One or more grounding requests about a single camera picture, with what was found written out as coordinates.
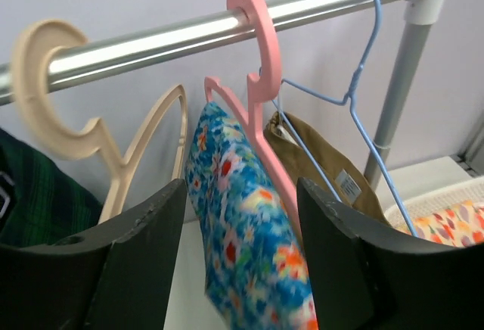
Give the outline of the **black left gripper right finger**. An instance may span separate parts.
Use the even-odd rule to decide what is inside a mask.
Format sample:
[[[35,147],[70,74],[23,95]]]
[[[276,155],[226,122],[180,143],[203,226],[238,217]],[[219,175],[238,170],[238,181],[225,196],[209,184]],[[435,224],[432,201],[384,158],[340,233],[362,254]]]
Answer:
[[[322,329],[481,329],[483,246],[399,232],[297,183],[303,247]]]

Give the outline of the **pink plastic hanger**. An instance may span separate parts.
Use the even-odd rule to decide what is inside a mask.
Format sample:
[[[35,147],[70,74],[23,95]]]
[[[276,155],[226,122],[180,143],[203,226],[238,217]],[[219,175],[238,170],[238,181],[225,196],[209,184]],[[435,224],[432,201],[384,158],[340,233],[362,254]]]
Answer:
[[[221,80],[213,76],[204,80],[206,100],[210,102],[213,93],[217,92],[231,108],[280,195],[298,241],[302,241],[295,185],[266,141],[262,128],[263,104],[277,97],[282,77],[281,53],[275,27],[265,0],[226,0],[226,5],[229,9],[241,9],[254,27],[262,71],[247,75],[246,107],[230,88],[223,86]]]

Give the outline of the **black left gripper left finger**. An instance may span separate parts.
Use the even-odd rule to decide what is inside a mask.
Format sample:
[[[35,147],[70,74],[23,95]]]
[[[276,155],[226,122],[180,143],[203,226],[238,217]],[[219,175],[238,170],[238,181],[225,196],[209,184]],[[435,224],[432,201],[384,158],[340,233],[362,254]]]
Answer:
[[[183,179],[53,245],[1,248],[3,329],[161,329],[185,215]]]

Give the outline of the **blue floral skirt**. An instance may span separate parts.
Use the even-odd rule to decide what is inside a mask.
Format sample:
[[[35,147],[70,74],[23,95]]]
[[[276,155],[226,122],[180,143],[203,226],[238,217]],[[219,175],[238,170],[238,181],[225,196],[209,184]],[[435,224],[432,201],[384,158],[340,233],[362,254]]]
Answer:
[[[203,109],[185,166],[200,223],[205,292],[231,329],[316,329],[306,259],[239,122]]]

